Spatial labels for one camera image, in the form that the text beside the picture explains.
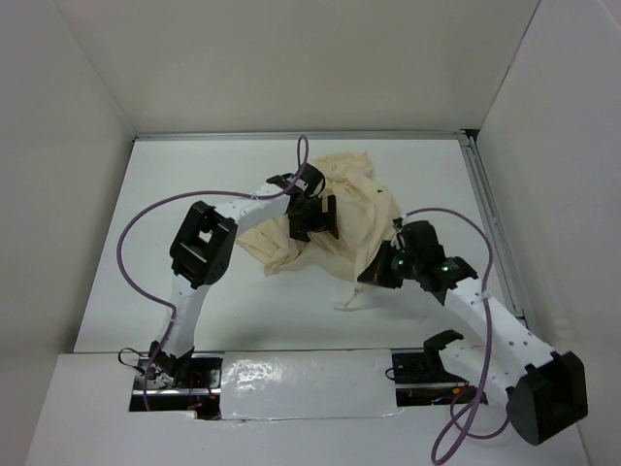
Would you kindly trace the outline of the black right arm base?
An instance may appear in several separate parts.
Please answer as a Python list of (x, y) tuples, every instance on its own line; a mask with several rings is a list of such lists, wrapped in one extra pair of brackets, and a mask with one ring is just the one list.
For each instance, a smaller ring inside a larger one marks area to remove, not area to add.
[(391, 365), (385, 377), (399, 387), (462, 386), (469, 383), (446, 372), (438, 362), (429, 362), (422, 350), (396, 349), (391, 351)]

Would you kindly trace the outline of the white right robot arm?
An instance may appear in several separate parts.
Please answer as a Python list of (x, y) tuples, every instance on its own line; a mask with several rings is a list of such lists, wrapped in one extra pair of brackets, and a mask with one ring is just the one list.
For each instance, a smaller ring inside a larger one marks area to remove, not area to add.
[(394, 226), (394, 238), (381, 243), (359, 283), (396, 289), (415, 281), (484, 343), (483, 349), (468, 347), (456, 330), (429, 338), (423, 358), (428, 377), (484, 380), (487, 399), (504, 406), (509, 424), (533, 446), (587, 417), (585, 369), (576, 354), (560, 353), (537, 337), (488, 292), (470, 264), (446, 256), (429, 221), (397, 217)]

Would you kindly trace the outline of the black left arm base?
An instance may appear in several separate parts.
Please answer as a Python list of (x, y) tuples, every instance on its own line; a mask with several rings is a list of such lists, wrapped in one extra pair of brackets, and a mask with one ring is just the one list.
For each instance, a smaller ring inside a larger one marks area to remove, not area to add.
[(123, 348), (117, 353), (117, 362), (131, 369), (135, 378), (133, 392), (150, 395), (208, 395), (220, 393), (222, 354), (191, 353), (180, 360), (166, 362), (159, 354), (148, 364), (146, 353)]

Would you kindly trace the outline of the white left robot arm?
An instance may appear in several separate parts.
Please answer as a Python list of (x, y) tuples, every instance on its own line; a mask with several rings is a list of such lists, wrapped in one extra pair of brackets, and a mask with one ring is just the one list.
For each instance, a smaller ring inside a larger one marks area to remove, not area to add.
[(324, 175), (306, 164), (300, 176), (273, 176), (241, 199), (217, 206), (198, 201), (190, 207), (170, 247), (176, 311), (163, 335), (149, 348), (161, 381), (179, 387), (190, 379), (195, 328), (203, 302), (227, 271), (241, 234), (268, 219), (285, 216), (285, 233), (290, 239), (307, 243), (311, 233), (325, 231), (339, 237), (336, 196), (324, 195), (325, 186)]

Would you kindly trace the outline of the cream fabric jacket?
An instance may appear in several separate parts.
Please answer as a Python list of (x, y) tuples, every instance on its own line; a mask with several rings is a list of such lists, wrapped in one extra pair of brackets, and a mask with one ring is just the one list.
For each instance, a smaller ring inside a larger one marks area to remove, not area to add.
[(264, 264), (264, 274), (297, 272), (314, 265), (352, 284), (352, 295), (338, 304), (350, 310), (370, 288), (357, 282), (378, 253), (380, 244), (394, 236), (393, 219), (401, 210), (392, 193), (374, 177), (374, 164), (365, 152), (337, 152), (312, 163), (326, 178), (327, 194), (336, 196), (339, 237), (312, 233), (307, 243), (289, 237), (285, 216), (273, 218), (240, 235), (237, 244)]

